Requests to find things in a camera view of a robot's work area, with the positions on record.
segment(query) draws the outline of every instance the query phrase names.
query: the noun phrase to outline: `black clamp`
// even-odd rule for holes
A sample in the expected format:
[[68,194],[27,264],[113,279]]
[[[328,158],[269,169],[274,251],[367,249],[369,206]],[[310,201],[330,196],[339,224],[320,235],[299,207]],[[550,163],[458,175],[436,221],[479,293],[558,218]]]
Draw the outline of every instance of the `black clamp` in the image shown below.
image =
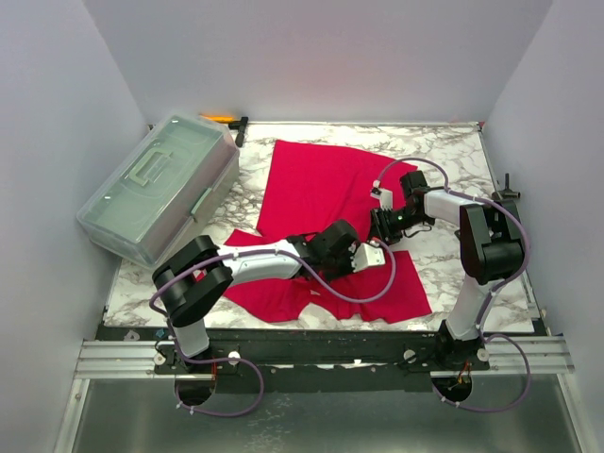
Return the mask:
[[230,123],[228,123],[228,128],[230,130],[237,131],[235,144],[239,148],[243,146],[243,141],[245,140],[245,129],[247,128],[247,123],[249,123],[249,118],[247,116],[242,116],[242,119],[239,121],[231,121]]

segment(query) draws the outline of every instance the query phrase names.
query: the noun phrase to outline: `cable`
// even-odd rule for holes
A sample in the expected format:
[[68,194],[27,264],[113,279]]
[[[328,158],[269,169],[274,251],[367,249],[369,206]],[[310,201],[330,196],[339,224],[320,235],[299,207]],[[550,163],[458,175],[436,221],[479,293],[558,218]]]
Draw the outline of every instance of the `cable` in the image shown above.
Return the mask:
[[521,235],[521,238],[522,238],[522,244],[523,244],[524,250],[525,250],[525,256],[524,256],[524,259],[522,261],[522,264],[520,265],[520,267],[518,268],[518,270],[514,274],[512,274],[508,278],[506,278],[503,281],[500,281],[499,283],[497,283],[496,285],[494,285],[493,288],[491,289],[491,291],[489,291],[489,293],[484,298],[484,301],[482,302],[482,305],[480,306],[480,309],[478,310],[478,315],[477,315],[477,318],[476,318],[476,325],[477,325],[477,328],[478,328],[478,335],[480,336],[480,339],[484,342],[484,344],[489,343],[494,338],[503,338],[504,340],[506,340],[507,342],[509,342],[510,344],[512,344],[516,349],[518,349],[518,352],[520,353],[520,356],[522,357],[522,360],[524,361],[525,367],[527,369],[527,384],[525,385],[524,391],[522,392],[522,394],[516,400],[514,400],[512,403],[508,404],[507,406],[504,406],[502,408],[495,408],[495,409],[484,409],[484,408],[476,408],[476,407],[473,407],[473,406],[464,406],[464,405],[460,404],[459,402],[451,401],[451,400],[445,398],[438,391],[438,389],[435,386],[432,386],[432,389],[441,398],[441,401],[443,401],[445,404],[448,404],[450,406],[454,406],[454,407],[459,408],[459,409],[463,409],[465,411],[481,412],[481,413],[485,413],[485,412],[486,413],[493,413],[493,412],[507,411],[509,409],[515,408],[522,401],[524,401],[525,398],[527,397],[527,395],[529,394],[529,390],[530,390],[530,386],[531,386],[531,382],[532,382],[532,375],[531,375],[531,372],[530,372],[530,365],[529,365],[529,359],[527,358],[527,354],[525,353],[525,351],[522,350],[522,347],[520,347],[520,345],[517,342],[515,342],[514,340],[512,340],[512,338],[510,338],[509,336],[504,335],[502,333],[495,333],[495,334],[491,335],[490,337],[485,338],[484,334],[482,333],[482,328],[483,328],[483,324],[484,324],[484,321],[485,321],[485,318],[486,318],[485,313],[488,311],[488,309],[489,309],[491,303],[493,302],[493,299],[497,295],[498,291],[501,290],[501,288],[503,288],[505,285],[507,285],[508,283],[510,283],[512,280],[515,280],[518,277],[520,277],[522,275],[522,273],[525,272],[525,270],[529,266],[529,257],[530,257],[530,240],[529,240],[529,235],[527,234],[527,231],[524,229],[524,227],[522,226],[522,224],[520,224],[520,222],[518,221],[518,219],[516,219],[512,215],[511,212],[509,212],[508,210],[506,210],[502,206],[497,205],[497,203],[494,202],[493,200],[489,200],[487,198],[481,198],[481,197],[478,197],[478,196],[471,196],[471,195],[467,195],[465,193],[460,193],[460,192],[453,191],[449,187],[449,176],[446,173],[445,169],[443,167],[441,167],[439,164],[437,164],[437,163],[435,163],[435,162],[433,162],[431,160],[428,160],[428,159],[423,159],[423,158],[402,158],[402,159],[397,159],[397,160],[392,161],[391,163],[389,163],[388,165],[386,165],[386,167],[381,171],[381,173],[377,177],[377,182],[378,182],[377,186],[379,187],[379,184],[381,184],[382,178],[384,177],[384,175],[386,174],[386,172],[391,167],[393,167],[394,165],[396,165],[399,162],[410,161],[410,160],[411,161],[418,161],[418,162],[427,163],[428,165],[433,166],[439,172],[441,172],[441,174],[445,178],[444,190],[445,190],[446,193],[449,193],[449,194],[454,195],[454,196],[458,196],[459,198],[463,198],[464,200],[469,200],[469,201],[474,201],[474,202],[482,203],[482,204],[488,205],[488,206],[490,206],[490,207],[498,210],[503,215],[505,215],[506,217],[508,217],[510,219],[510,221],[520,231],[520,235]]
[[[372,296],[372,297],[367,297],[364,299],[354,299],[352,297],[348,297],[346,295],[340,294],[337,291],[335,291],[334,289],[332,289],[322,278],[321,276],[319,276],[304,260],[302,260],[300,257],[296,256],[293,253],[290,253],[286,250],[266,250],[266,249],[261,249],[261,250],[246,250],[243,251],[241,253],[239,253],[239,257],[249,257],[249,256],[255,256],[255,255],[265,255],[265,254],[279,254],[279,255],[285,255],[287,257],[290,257],[294,260],[296,260],[297,262],[299,262],[307,271],[309,271],[309,273],[317,279],[317,281],[324,287],[326,288],[328,291],[330,291],[332,294],[336,295],[337,297],[340,297],[341,299],[347,301],[347,302],[352,302],[352,303],[356,303],[356,304],[366,304],[369,302],[373,302],[374,300],[377,300],[379,298],[381,298],[383,295],[385,295],[390,288],[393,286],[394,283],[394,277],[396,276],[396,260],[394,259],[394,253],[392,252],[392,250],[390,249],[390,247],[388,247],[388,245],[384,242],[382,242],[379,239],[375,239],[375,241],[379,244],[380,247],[382,247],[386,253],[388,254],[388,256],[390,257],[390,261],[392,263],[392,269],[391,269],[391,273],[390,273],[390,278],[388,279],[388,283],[386,284],[386,286],[384,287],[384,289],[382,291],[380,291],[378,294]],[[178,399],[178,405],[177,407],[183,407],[187,410],[189,410],[191,413],[193,412],[198,412],[198,413],[203,413],[206,415],[213,415],[215,417],[228,417],[228,418],[232,418],[232,417],[239,417],[242,415],[246,415],[248,413],[250,413],[251,411],[255,410],[256,407],[259,405],[259,403],[262,401],[262,396],[264,395],[264,379],[262,377],[262,373],[260,371],[260,369],[258,368],[258,366],[256,364],[254,364],[252,361],[249,361],[247,359],[243,359],[243,358],[221,358],[221,359],[207,359],[207,360],[203,360],[203,361],[198,361],[195,359],[191,359],[189,357],[187,357],[184,352],[182,351],[180,344],[178,343],[178,339],[176,338],[176,333],[174,331],[174,327],[172,326],[172,323],[170,322],[170,319],[168,317],[168,312],[166,310],[163,310],[161,308],[159,308],[156,305],[156,301],[166,292],[168,291],[168,289],[170,289],[170,287],[172,287],[172,285],[176,284],[177,282],[179,282],[180,280],[182,280],[183,278],[186,278],[187,276],[191,275],[193,272],[198,271],[200,269],[203,269],[211,264],[214,264],[215,262],[218,261],[222,261],[222,260],[230,260],[234,258],[234,254],[229,253],[226,255],[222,255],[222,256],[218,256],[218,257],[214,257],[214,258],[210,258],[208,260],[204,260],[201,261],[199,263],[197,263],[195,266],[190,267],[189,269],[187,269],[184,272],[181,272],[180,274],[178,274],[176,277],[172,278],[171,280],[169,280],[168,282],[166,282],[161,288],[159,288],[149,299],[149,307],[151,308],[151,310],[156,311],[157,313],[161,314],[162,316],[165,316],[167,319],[167,324],[168,324],[168,329],[170,330],[170,334],[172,335],[172,337],[174,338],[174,346],[176,351],[178,352],[178,355],[186,362],[188,363],[192,363],[192,364],[197,364],[197,365],[204,365],[204,364],[214,364],[214,363],[219,363],[219,362],[224,362],[224,361],[238,361],[240,363],[244,363],[247,366],[251,367],[252,370],[254,370],[254,372],[256,373],[256,375],[258,376],[258,380],[260,383],[260,389],[258,392],[258,396],[256,397],[256,399],[254,400],[254,402],[247,408],[241,410],[241,411],[235,411],[235,412],[218,412],[218,411],[208,411],[208,410],[204,410],[198,407],[194,407],[194,406],[187,406],[186,404],[184,404],[182,402],[182,400],[180,399],[180,394],[178,391],[178,387],[176,386],[176,398]]]

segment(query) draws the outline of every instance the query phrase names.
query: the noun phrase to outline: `box handle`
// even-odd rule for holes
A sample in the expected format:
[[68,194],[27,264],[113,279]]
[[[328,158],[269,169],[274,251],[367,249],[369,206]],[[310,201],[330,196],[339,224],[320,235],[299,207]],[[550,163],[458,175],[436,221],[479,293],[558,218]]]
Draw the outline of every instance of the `box handle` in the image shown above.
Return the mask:
[[153,148],[153,149],[151,149],[151,151],[147,152],[141,158],[141,160],[139,160],[137,162],[137,164],[134,167],[132,167],[132,170],[130,170],[130,173],[128,173],[128,177],[130,179],[132,179],[134,182],[136,182],[137,184],[141,185],[142,187],[146,186],[147,182],[149,182],[149,178],[148,177],[141,177],[141,176],[138,175],[138,173],[144,168],[144,166],[147,163],[149,163],[149,161],[156,154],[162,154],[163,156],[169,158],[172,155],[172,152],[166,151],[165,149],[161,149],[161,148]]
[[197,222],[197,211],[201,207],[202,203],[206,199],[206,197],[211,193],[211,189],[207,188],[197,200],[197,203],[191,208],[191,216],[195,222]]

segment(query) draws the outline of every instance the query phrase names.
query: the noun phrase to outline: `robotic arm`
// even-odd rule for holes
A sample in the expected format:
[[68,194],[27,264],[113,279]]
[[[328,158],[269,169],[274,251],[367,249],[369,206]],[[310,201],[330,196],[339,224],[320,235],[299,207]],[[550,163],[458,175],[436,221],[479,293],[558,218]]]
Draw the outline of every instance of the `robotic arm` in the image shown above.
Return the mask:
[[209,347],[204,316],[230,286],[266,278],[310,277],[308,268],[330,281],[383,265],[386,260],[376,244],[362,243],[355,229],[339,220],[323,232],[294,235],[261,246],[219,247],[209,236],[199,236],[166,261],[153,274],[153,281],[160,289],[204,262],[202,278],[197,280],[190,274],[161,295],[176,338],[188,357]]
[[[477,340],[477,320],[485,319],[490,309],[483,306],[486,295],[522,265],[525,250],[521,233],[492,206],[460,198],[443,188],[430,188],[421,171],[402,176],[400,184],[406,200],[400,210],[392,209],[389,191],[379,187],[372,190],[372,196],[380,200],[380,208],[371,210],[372,236],[387,244],[397,243],[406,229],[434,225],[435,219],[460,229],[461,264],[466,275],[457,303],[439,331],[444,343],[442,355],[452,354]],[[513,200],[502,198],[496,203],[518,219]]]

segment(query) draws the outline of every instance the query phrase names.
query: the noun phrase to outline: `metal floor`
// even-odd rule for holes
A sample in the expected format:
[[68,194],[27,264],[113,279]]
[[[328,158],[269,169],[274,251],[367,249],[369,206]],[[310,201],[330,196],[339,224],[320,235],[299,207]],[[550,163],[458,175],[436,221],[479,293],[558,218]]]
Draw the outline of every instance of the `metal floor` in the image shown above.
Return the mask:
[[[475,377],[468,403],[494,407],[524,378]],[[209,408],[240,409],[252,395],[216,395]],[[555,376],[537,376],[528,399],[498,414],[404,392],[267,394],[254,413],[218,419],[176,409],[165,380],[91,382],[75,452],[132,453],[574,453],[580,452]]]

